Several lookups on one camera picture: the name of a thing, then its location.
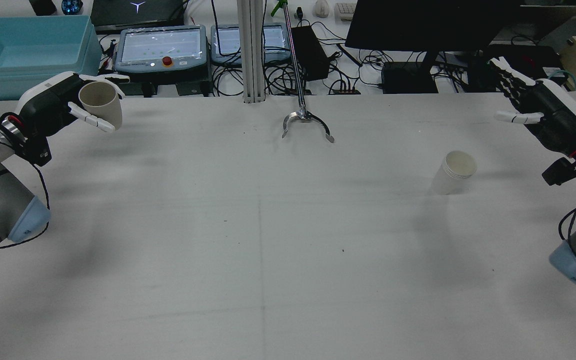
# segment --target white paper cup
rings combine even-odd
[[[79,91],[79,101],[90,114],[99,117],[114,126],[122,126],[122,106],[119,95],[112,85],[105,82],[89,82]]]
[[[439,170],[432,179],[432,191],[440,195],[454,192],[464,180],[477,171],[475,159],[464,151],[450,151],[443,158]]]

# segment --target computer monitor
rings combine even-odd
[[[411,92],[437,92],[430,78],[441,51],[473,51],[495,38],[519,0],[358,0],[345,45],[382,51],[425,51],[421,64],[402,65]]]

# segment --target white table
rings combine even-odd
[[[547,260],[576,180],[543,182],[559,155],[492,120],[505,98],[306,101],[336,143],[281,139],[283,96],[131,98],[113,134],[50,137],[50,228],[0,250],[0,360],[576,359]],[[430,193],[457,149],[477,173]]]

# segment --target laptop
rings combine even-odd
[[[183,0],[94,0],[90,20],[97,34],[176,27],[184,24],[184,3]]]

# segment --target robotic hand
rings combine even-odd
[[[500,76],[499,89],[510,99],[518,112],[498,111],[497,120],[518,123],[535,136],[547,150],[563,153],[542,177],[548,185],[561,185],[576,178],[576,101],[555,82],[548,79],[532,80],[512,69],[503,59],[492,59],[490,64]],[[576,218],[576,209],[569,212],[563,221],[572,216]],[[570,281],[576,284],[576,231],[572,224],[564,235],[560,223],[562,244],[550,255],[550,263]]]
[[[123,82],[128,77],[60,73],[28,89],[15,112],[0,117],[0,243],[26,241],[50,220],[50,210],[1,162],[18,155],[44,166],[51,160],[46,137],[77,119],[105,132],[118,129],[122,123],[119,98],[124,93],[110,80]]]

